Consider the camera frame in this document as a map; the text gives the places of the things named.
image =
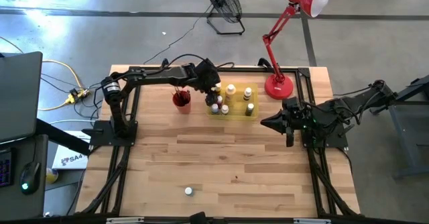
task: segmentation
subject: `red desk lamp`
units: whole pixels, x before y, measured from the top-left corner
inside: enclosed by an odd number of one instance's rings
[[[316,17],[322,11],[323,7],[328,3],[328,0],[289,1],[289,6],[282,13],[279,20],[277,20],[277,23],[275,23],[273,29],[269,32],[269,34],[266,34],[262,37],[275,72],[275,74],[271,75],[265,82],[265,91],[270,97],[274,99],[285,99],[289,97],[289,95],[292,93],[292,90],[294,89],[294,85],[287,76],[283,75],[277,61],[275,61],[273,51],[271,49],[271,43],[283,29],[286,22],[288,22],[288,20],[300,9],[302,9],[302,11],[304,11],[310,17]]]

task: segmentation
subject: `fan grille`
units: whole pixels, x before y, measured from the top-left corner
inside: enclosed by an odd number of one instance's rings
[[[210,2],[227,22],[237,23],[241,19],[239,0],[210,0]]]

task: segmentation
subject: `lamp base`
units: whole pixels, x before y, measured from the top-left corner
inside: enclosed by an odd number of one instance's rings
[[[294,90],[294,84],[289,77],[284,76],[283,82],[275,80],[275,74],[271,75],[265,82],[266,93],[274,99],[282,100],[289,97]]]

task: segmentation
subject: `fan stand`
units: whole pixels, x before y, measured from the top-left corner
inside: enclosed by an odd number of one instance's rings
[[[241,28],[243,29],[242,32],[227,32],[227,33],[224,33],[224,32],[218,31],[217,28],[212,24],[212,22],[209,19],[209,17],[213,14],[213,10],[215,10],[215,7],[212,7],[212,10],[210,10],[210,13],[208,13],[208,15],[207,15],[207,23],[215,30],[215,32],[217,34],[220,34],[220,35],[240,35],[241,36],[244,33],[245,28],[244,28],[243,23],[241,23],[241,19],[239,19],[238,21],[239,21],[239,23],[241,25]]]

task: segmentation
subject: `keyboard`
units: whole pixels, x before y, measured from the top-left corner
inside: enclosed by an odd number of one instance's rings
[[[0,150],[0,187],[13,184],[12,149]]]

